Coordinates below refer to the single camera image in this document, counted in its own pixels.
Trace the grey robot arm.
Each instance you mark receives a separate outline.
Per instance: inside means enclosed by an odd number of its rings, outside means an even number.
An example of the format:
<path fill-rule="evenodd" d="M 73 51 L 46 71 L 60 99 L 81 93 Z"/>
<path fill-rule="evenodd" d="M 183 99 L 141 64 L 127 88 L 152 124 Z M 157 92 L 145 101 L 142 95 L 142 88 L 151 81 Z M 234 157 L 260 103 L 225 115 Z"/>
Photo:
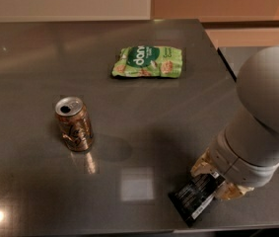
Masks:
<path fill-rule="evenodd" d="M 191 169 L 222 177 L 215 197 L 225 200 L 265 186 L 279 168 L 279 45 L 252 55 L 236 86 L 241 107 Z"/>

